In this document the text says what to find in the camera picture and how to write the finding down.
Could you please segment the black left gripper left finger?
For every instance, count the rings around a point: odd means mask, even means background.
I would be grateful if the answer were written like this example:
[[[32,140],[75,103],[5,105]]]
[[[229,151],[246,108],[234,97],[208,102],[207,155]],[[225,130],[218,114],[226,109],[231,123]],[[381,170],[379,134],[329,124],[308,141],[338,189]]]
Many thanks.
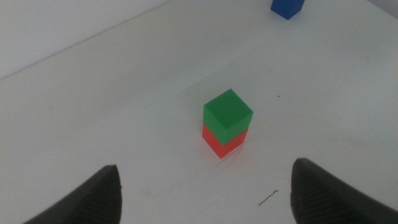
[[[27,224],[119,224],[122,193],[116,165],[107,165]]]

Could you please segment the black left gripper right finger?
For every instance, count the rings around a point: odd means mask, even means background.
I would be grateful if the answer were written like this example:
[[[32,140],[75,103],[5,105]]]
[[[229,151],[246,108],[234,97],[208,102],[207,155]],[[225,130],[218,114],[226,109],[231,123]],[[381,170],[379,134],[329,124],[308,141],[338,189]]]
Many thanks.
[[[290,206],[297,223],[397,224],[397,210],[306,158],[293,164]]]

